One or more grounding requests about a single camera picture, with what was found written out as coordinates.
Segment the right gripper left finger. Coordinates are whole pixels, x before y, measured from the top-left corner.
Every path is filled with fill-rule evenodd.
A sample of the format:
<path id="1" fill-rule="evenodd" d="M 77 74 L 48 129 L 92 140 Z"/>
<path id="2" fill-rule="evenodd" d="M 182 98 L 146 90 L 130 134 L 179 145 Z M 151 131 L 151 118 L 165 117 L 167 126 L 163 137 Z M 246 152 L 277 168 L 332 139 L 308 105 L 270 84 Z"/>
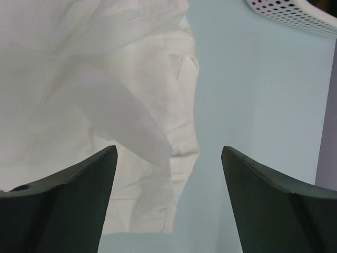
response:
<path id="1" fill-rule="evenodd" d="M 97 252 L 117 165 L 109 146 L 43 179 L 1 192 L 1 252 Z"/>

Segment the white daisy print t-shirt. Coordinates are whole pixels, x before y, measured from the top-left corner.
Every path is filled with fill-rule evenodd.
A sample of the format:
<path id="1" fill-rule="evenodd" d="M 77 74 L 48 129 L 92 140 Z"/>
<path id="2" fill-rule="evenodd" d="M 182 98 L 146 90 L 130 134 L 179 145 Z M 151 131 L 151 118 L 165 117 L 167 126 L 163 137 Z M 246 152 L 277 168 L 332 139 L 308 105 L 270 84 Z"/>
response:
<path id="1" fill-rule="evenodd" d="M 1 190 L 109 145 L 103 234 L 170 233 L 200 150 L 187 1 L 1 1 Z"/>

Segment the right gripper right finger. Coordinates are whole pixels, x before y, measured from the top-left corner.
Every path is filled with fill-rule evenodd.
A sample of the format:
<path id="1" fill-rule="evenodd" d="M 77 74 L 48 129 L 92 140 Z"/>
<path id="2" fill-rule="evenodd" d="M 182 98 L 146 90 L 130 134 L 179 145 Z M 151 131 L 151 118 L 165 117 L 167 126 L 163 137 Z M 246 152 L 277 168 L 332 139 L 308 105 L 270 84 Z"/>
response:
<path id="1" fill-rule="evenodd" d="M 243 252 L 336 252 L 336 191 L 233 147 L 225 146 L 221 159 Z"/>

